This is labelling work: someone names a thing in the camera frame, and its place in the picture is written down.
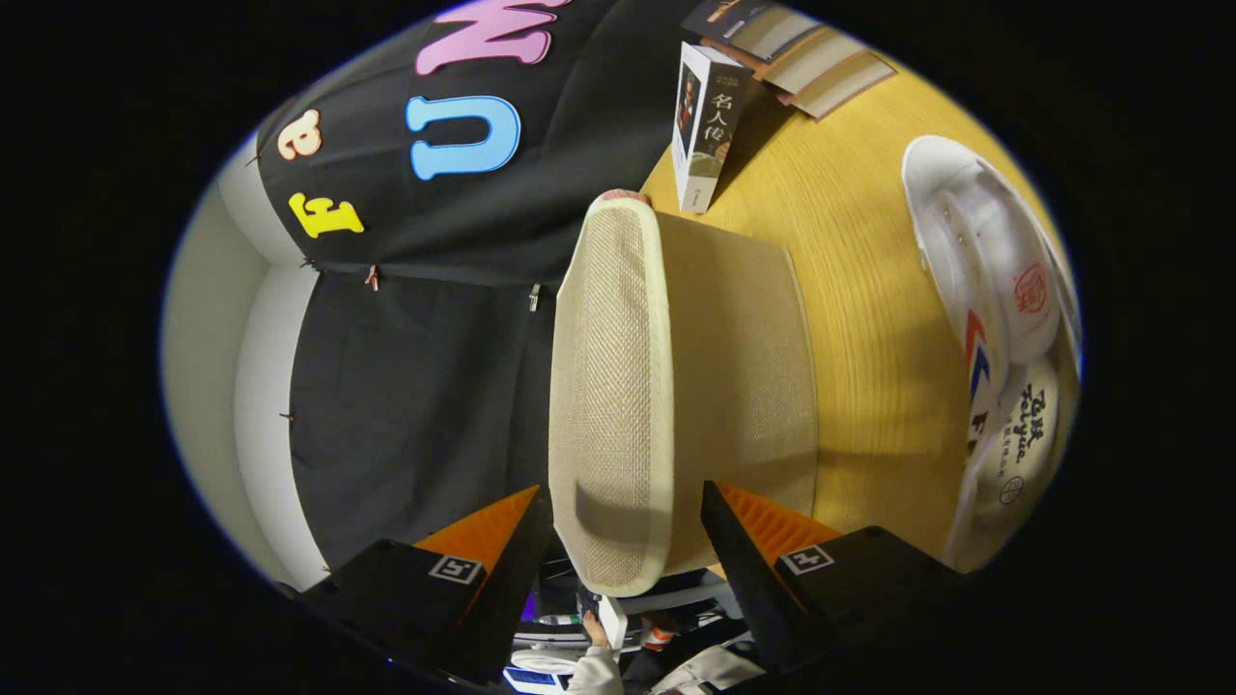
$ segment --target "white sleeve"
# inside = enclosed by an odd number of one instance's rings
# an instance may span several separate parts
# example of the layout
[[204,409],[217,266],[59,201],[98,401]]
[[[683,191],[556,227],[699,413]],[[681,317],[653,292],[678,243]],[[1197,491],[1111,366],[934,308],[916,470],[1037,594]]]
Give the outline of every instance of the white sleeve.
[[575,665],[567,693],[588,695],[623,695],[622,675],[609,647],[588,647],[588,652]]

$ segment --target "desk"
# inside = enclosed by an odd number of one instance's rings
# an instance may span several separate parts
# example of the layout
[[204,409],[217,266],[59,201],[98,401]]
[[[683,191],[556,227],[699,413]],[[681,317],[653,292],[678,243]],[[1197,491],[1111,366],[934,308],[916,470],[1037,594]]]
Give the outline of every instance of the desk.
[[[965,460],[962,348],[918,261],[901,158],[920,135],[962,142],[1017,188],[1059,240],[1012,158],[925,79],[899,74],[815,122],[763,88],[744,110],[712,207],[680,213],[669,148],[641,192],[662,213],[789,249],[813,352],[819,414],[815,517],[879,524],[937,558]],[[1063,329],[1057,365],[1072,365]],[[1059,460],[1078,382],[1060,369]]]

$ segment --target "person's hand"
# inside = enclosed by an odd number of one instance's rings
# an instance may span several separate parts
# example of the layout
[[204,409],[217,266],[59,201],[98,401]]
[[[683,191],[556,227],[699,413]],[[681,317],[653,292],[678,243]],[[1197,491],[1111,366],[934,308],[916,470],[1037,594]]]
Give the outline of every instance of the person's hand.
[[597,616],[592,611],[583,613],[583,629],[592,638],[593,647],[609,646],[609,636],[606,634],[606,628],[601,627],[601,621],[597,620]]

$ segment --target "beige chair backrest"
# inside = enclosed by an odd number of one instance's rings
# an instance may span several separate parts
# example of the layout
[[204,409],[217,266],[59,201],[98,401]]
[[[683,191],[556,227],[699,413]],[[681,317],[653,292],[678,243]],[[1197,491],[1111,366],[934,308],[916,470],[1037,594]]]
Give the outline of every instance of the beige chair backrest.
[[815,375],[785,250],[598,200],[557,296],[554,526],[583,582],[635,596],[716,561],[716,479],[810,514]]

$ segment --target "stack of books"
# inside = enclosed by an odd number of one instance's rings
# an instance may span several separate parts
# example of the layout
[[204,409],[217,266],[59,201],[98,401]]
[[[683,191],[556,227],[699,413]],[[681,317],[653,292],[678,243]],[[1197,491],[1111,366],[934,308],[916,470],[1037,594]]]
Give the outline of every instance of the stack of books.
[[896,74],[861,42],[771,0],[706,0],[682,26],[816,120]]

